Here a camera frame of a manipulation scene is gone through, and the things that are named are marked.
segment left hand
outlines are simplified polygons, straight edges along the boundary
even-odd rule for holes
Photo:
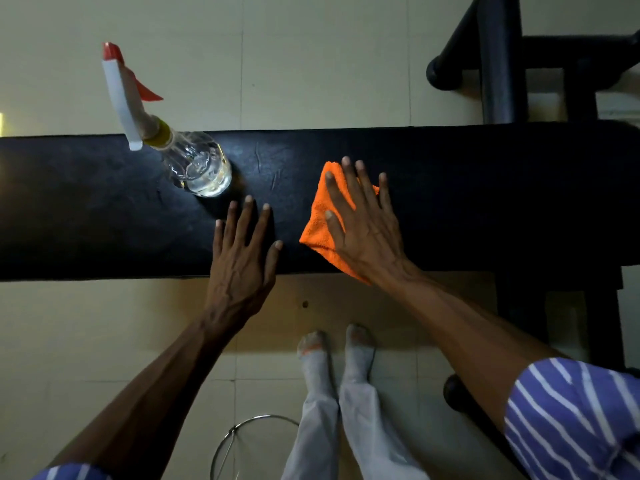
[[[253,213],[253,199],[247,196],[240,218],[237,202],[229,205],[227,223],[216,221],[213,263],[207,289],[206,309],[225,324],[240,330],[258,313],[276,282],[276,265],[282,241],[274,242],[262,260],[262,242],[271,208],[265,204],[251,241],[245,245]]]

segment trigger sprayer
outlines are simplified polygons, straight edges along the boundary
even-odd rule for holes
[[[162,153],[163,163],[181,188],[201,197],[215,197],[231,183],[231,165],[222,148],[203,132],[179,132],[145,111],[143,101],[162,101],[137,80],[124,64],[120,48],[107,42],[102,52],[111,104],[116,110],[129,148],[144,144]]]

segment leg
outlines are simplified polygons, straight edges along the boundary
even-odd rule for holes
[[[308,395],[302,420],[282,480],[338,478],[338,402],[329,375],[329,354],[322,332],[306,335],[298,345]]]
[[[364,480],[428,480],[380,411],[378,392],[367,380],[374,352],[369,332],[361,326],[349,325],[340,410],[353,455]]]

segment tile floor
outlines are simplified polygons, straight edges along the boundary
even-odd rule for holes
[[[470,1],[2,0],[0,134],[121,132],[100,67],[105,40],[120,44],[139,78],[165,97],[150,111],[178,129],[480,123],[476,75],[459,93],[439,92],[424,77]],[[640,29],[637,0],[522,0],[522,11],[529,34]],[[562,118],[557,84],[529,76],[532,119]],[[601,109],[636,114],[637,81],[631,74],[599,95]],[[636,366],[639,269],[625,270],[620,293]],[[495,307],[491,275],[437,277]],[[0,479],[25,480],[46,464],[183,329],[204,289],[204,280],[0,284]],[[580,294],[551,295],[548,313],[554,343],[587,357]],[[444,405],[451,369],[425,332],[388,298],[339,275],[279,277],[203,386],[165,478],[206,476],[235,422],[262,413],[298,419],[305,396],[298,339],[326,330],[339,379],[351,321],[377,337],[372,382],[433,478],[519,478]],[[283,425],[253,428],[221,478],[278,478],[292,437]],[[347,448],[340,476],[359,478]]]

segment white sock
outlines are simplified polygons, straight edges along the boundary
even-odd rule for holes
[[[314,331],[302,337],[298,344],[298,358],[302,362],[308,391],[335,397],[335,388],[329,373],[329,352],[324,332]]]
[[[347,327],[342,382],[367,382],[376,345],[369,331],[354,323]]]

